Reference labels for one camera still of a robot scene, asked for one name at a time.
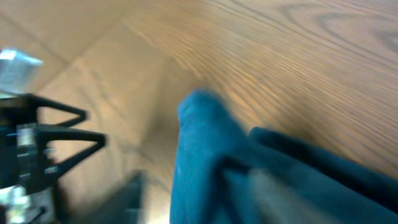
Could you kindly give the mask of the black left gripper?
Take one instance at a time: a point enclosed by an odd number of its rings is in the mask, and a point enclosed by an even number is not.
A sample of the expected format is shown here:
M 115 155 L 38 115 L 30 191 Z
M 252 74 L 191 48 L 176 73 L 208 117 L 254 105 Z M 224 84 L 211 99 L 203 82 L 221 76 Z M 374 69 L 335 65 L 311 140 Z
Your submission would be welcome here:
M 39 124 L 39 109 L 75 114 L 73 119 Z M 70 128 L 88 118 L 87 111 L 33 94 L 1 98 L 1 188 L 23 186 L 28 194 L 57 185 L 57 180 L 106 145 L 106 135 Z M 61 163 L 45 155 L 52 141 L 86 141 L 93 145 Z

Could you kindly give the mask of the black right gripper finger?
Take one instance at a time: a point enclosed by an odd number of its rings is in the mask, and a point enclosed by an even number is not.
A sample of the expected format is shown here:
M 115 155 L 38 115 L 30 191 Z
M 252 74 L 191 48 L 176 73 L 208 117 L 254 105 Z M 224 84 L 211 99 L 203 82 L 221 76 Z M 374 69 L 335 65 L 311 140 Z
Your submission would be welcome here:
M 93 212 L 80 219 L 83 224 L 138 224 L 144 208 L 142 198 L 146 174 L 136 172 L 115 194 Z

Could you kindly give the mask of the dark blue shorts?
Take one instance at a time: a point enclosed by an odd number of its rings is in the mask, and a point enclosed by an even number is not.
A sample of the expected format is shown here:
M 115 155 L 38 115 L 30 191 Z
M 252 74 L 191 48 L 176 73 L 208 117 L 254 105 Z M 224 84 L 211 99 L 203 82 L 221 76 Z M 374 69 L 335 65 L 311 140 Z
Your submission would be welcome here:
M 264 128 L 245 133 L 218 96 L 178 106 L 170 223 L 396 223 L 397 181 Z

